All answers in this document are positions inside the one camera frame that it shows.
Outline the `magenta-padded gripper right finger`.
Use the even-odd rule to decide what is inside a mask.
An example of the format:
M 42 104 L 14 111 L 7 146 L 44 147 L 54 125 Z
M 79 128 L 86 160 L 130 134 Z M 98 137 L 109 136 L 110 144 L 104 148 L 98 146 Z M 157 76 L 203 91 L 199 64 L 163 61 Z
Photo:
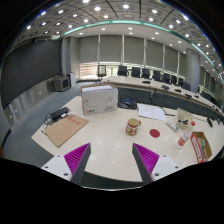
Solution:
M 168 155 L 158 155 L 136 143 L 132 146 L 132 154 L 144 185 L 164 178 L 181 169 Z

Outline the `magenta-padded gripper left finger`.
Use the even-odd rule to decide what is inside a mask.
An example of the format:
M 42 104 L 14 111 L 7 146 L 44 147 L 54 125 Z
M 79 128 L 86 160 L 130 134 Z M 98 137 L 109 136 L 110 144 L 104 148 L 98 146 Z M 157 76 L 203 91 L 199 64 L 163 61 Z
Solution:
M 91 154 L 91 144 L 87 143 L 65 155 L 56 155 L 42 166 L 42 169 L 79 185 Z

